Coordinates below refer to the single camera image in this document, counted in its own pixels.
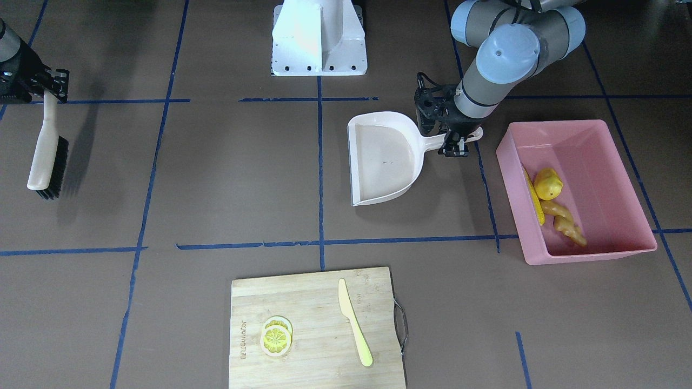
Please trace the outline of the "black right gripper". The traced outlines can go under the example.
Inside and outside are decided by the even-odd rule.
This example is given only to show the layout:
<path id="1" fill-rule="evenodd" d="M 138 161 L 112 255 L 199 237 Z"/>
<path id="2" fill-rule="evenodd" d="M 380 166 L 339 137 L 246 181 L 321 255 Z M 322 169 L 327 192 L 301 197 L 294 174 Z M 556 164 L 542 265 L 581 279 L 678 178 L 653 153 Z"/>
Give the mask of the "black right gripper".
<path id="1" fill-rule="evenodd" d="M 1 71 L 1 104 L 29 104 L 47 92 L 60 103 L 67 102 L 69 70 L 48 67 L 28 46 L 20 46 L 17 54 L 2 62 Z"/>

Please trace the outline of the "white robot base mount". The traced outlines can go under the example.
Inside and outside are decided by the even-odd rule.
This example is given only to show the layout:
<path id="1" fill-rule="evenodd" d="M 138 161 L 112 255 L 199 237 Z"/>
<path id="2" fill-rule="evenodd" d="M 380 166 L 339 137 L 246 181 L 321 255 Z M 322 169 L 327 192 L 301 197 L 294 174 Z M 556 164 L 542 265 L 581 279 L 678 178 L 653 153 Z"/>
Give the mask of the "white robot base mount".
<path id="1" fill-rule="evenodd" d="M 284 1 L 274 7 L 271 73 L 361 76 L 368 70 L 363 10 L 352 1 Z"/>

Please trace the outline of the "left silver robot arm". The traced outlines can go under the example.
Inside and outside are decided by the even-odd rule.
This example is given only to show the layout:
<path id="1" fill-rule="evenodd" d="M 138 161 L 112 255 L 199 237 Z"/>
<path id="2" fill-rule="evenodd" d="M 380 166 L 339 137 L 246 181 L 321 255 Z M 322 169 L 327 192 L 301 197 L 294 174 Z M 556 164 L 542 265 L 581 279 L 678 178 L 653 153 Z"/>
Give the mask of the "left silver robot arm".
<path id="1" fill-rule="evenodd" d="M 452 37 L 477 49 L 458 84 L 417 74 L 418 130 L 445 157 L 465 157 L 466 143 L 520 82 L 564 59 L 582 43 L 586 25 L 576 1 L 465 1 L 450 20 Z"/>

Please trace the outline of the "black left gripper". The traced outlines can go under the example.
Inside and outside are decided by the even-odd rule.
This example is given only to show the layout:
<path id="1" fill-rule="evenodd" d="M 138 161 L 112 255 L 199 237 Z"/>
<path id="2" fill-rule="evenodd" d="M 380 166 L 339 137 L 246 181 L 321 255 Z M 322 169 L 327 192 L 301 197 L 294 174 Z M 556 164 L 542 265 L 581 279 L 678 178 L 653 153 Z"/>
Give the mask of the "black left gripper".
<path id="1" fill-rule="evenodd" d="M 418 130 L 429 136 L 437 123 L 442 131 L 447 129 L 438 155 L 445 157 L 467 157 L 469 150 L 465 141 L 470 137 L 470 118 L 457 108 L 456 84 L 438 84 L 425 73 L 417 73 L 417 89 L 414 103 L 417 109 Z"/>

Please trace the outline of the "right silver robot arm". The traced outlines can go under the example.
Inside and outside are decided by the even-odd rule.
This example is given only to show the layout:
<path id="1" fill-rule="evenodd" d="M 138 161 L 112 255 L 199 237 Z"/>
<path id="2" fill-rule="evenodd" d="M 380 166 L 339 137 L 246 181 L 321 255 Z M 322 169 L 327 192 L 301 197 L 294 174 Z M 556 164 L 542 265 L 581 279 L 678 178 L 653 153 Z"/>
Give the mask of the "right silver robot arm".
<path id="1" fill-rule="evenodd" d="M 52 94 L 66 103 L 69 70 L 52 69 L 7 23 L 1 29 L 1 104 L 29 104 Z"/>

